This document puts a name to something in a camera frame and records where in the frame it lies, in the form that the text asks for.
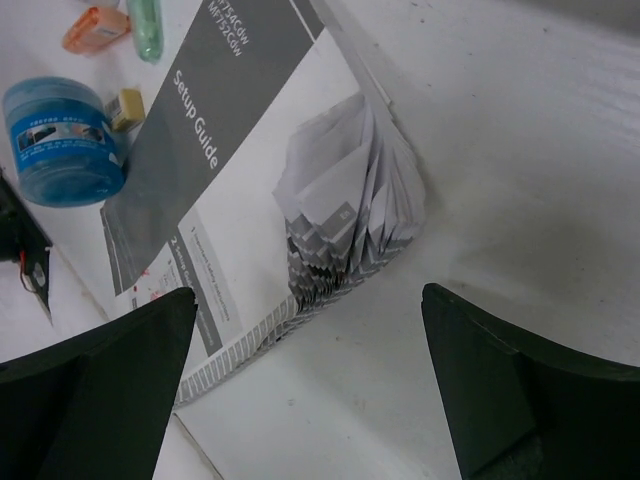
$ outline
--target black object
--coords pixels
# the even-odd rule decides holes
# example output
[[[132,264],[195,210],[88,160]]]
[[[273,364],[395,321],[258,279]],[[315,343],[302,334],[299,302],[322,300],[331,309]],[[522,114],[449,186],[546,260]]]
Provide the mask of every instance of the black object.
[[[195,316],[181,288],[0,364],[0,478],[151,479]]]
[[[422,313],[464,479],[640,478],[640,369],[558,345],[436,284]]]
[[[51,242],[33,220],[9,183],[0,176],[0,262],[20,262],[45,308],[49,309],[49,248]]]

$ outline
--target label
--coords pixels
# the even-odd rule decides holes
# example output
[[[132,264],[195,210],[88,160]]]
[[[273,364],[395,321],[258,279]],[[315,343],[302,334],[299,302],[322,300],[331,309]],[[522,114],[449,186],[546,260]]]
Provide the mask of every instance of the label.
[[[89,107],[37,113],[11,127],[18,173],[38,162],[64,156],[91,156],[118,163],[106,117]]]

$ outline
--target bottle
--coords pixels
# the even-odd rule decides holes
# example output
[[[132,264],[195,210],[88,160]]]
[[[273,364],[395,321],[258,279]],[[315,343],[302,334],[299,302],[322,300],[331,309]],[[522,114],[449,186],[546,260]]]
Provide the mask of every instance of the bottle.
[[[92,54],[131,30],[129,17],[113,8],[91,7],[72,25],[62,39],[65,50]]]
[[[127,8],[138,56],[145,62],[156,63],[164,48],[159,0],[127,0]]]

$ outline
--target blue container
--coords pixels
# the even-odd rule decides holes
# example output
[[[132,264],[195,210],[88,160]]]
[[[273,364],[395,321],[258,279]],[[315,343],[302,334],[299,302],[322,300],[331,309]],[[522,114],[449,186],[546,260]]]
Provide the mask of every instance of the blue container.
[[[5,93],[3,110],[27,200],[77,207],[122,188],[109,121],[87,86],[60,77],[25,80]]]

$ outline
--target jar lid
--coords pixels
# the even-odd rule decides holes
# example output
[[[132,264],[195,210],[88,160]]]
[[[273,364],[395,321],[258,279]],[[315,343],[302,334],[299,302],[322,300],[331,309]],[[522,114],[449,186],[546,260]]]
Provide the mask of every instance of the jar lid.
[[[63,77],[35,77],[15,84],[4,94],[2,109],[7,118],[27,103],[54,99],[76,100],[102,111],[100,97],[93,90]]]

